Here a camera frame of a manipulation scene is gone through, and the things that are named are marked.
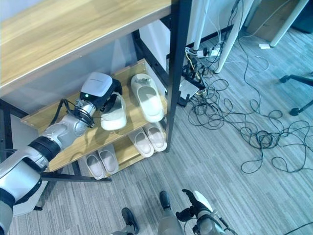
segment floor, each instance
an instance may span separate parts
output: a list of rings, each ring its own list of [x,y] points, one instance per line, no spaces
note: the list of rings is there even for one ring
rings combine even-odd
[[[201,46],[210,46],[216,40]],[[313,35],[291,29],[277,47],[267,50],[259,49],[259,42],[263,40],[242,39],[251,67],[263,70],[266,60],[269,62],[267,71],[249,68],[246,74],[247,81],[260,91],[262,113],[281,110],[285,127],[297,120],[312,125],[313,106],[297,117],[288,111],[308,103],[313,98],[313,88],[292,80],[283,84],[279,78],[291,73],[307,75],[313,70]],[[257,93],[243,81],[246,57],[238,42],[227,60],[238,62],[226,63],[222,72],[207,79],[207,83],[227,80],[229,88],[220,92],[221,97],[232,100],[236,111],[248,111]],[[188,121],[191,107],[189,103],[186,108],[177,108],[169,153],[157,153],[113,175],[112,183],[57,183],[46,198],[44,210],[14,218],[9,234],[107,235],[124,227],[120,212],[123,207],[134,212],[140,234],[157,234],[162,217],[159,192],[168,191],[174,211],[180,211],[190,206],[181,192],[183,188],[200,191],[240,235],[282,235],[313,221],[313,171],[285,173],[271,165],[271,159],[280,156],[286,159],[290,170],[301,166],[304,147],[283,147],[297,140],[283,139],[280,146],[264,150],[262,167],[245,174],[241,164],[260,158],[260,150],[249,146],[228,123],[218,130],[193,126]],[[248,118],[260,129],[274,131],[266,117],[254,114]],[[307,137],[307,144],[313,146],[312,137]],[[313,168],[313,152],[307,154],[305,167]],[[186,234],[192,234],[193,225],[194,220],[188,222]],[[313,234],[313,225],[292,234]]]

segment wooden shelf board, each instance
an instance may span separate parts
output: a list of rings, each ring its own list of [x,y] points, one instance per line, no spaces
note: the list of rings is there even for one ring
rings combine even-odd
[[[171,0],[45,0],[1,23],[0,96],[170,13]]]
[[[132,164],[144,159],[138,152],[133,143],[128,137],[123,137],[120,140],[114,142],[115,154],[119,163],[119,170],[121,171]]]
[[[137,73],[145,72],[146,61],[140,60],[137,64],[126,67],[122,71],[112,75],[113,78],[118,79],[123,86],[123,98],[126,102],[126,115],[127,115],[127,124],[126,126],[118,131],[109,132],[105,131],[101,128],[100,125],[100,113],[95,112],[93,115],[95,126],[91,129],[88,129],[87,132],[77,138],[75,142],[64,151],[60,152],[49,164],[49,171],[56,171],[67,164],[80,159],[82,156],[89,154],[98,148],[104,146],[105,144],[113,143],[123,137],[125,137],[128,133],[137,130],[140,127],[143,127],[148,122],[144,119],[143,114],[141,112],[140,106],[138,105],[135,96],[130,88],[130,79]],[[75,101],[75,98],[78,97],[78,94],[71,96],[69,100]],[[161,101],[164,107],[164,112],[167,112],[167,101],[164,96],[161,95]],[[31,126],[39,129],[40,133],[46,129],[52,119],[54,117],[57,103],[45,107],[33,115],[27,116],[22,119],[22,122],[27,123]],[[66,114],[65,108],[63,108],[60,112],[60,118]],[[120,154],[120,156],[127,155],[127,149],[125,150],[125,154]],[[129,160],[128,156],[125,156],[127,159],[120,159],[122,162],[121,168],[125,168],[129,166],[129,163],[125,163]]]

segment white slipper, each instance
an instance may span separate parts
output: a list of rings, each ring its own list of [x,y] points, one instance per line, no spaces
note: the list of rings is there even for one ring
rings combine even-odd
[[[101,114],[101,127],[106,131],[118,130],[126,125],[126,104],[123,97],[117,93],[116,101],[113,107],[107,112]]]
[[[139,73],[132,77],[131,87],[145,119],[148,122],[161,121],[164,117],[164,109],[152,78],[147,74]]]
[[[104,165],[105,170],[113,175],[118,171],[118,161],[115,156],[113,144],[108,144],[98,149],[99,157]]]
[[[138,152],[145,158],[153,155],[154,149],[142,128],[128,134]]]
[[[105,169],[99,156],[97,156],[95,153],[86,156],[85,163],[88,167],[88,170],[96,180],[100,180],[105,176]]]
[[[146,132],[155,151],[162,152],[166,149],[167,143],[160,123],[149,123],[143,127],[143,130]]]

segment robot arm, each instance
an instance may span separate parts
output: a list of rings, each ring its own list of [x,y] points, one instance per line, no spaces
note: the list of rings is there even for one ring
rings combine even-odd
[[[49,162],[88,127],[93,127],[91,116],[97,109],[109,109],[114,104],[113,92],[122,93],[119,81],[102,73],[92,73],[82,87],[74,110],[68,109],[60,122],[49,126],[26,148],[0,164],[0,235],[8,232],[13,206],[26,202],[38,190],[40,174]]]

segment pair of slippers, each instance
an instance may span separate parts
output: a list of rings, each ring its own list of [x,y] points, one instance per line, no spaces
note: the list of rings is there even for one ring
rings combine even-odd
[[[105,145],[95,153],[86,156],[85,163],[96,180],[104,178],[106,172],[113,175],[118,171],[118,161],[113,144]]]
[[[149,123],[143,128],[131,132],[128,137],[145,158],[152,156],[154,151],[161,152],[167,147],[164,132],[158,122]]]
[[[144,118],[148,122],[158,122],[164,117],[164,109],[157,86],[147,74],[137,74],[131,79],[132,91],[141,107]],[[114,106],[101,114],[101,127],[112,131],[123,128],[126,125],[126,104],[119,93],[116,95]]]

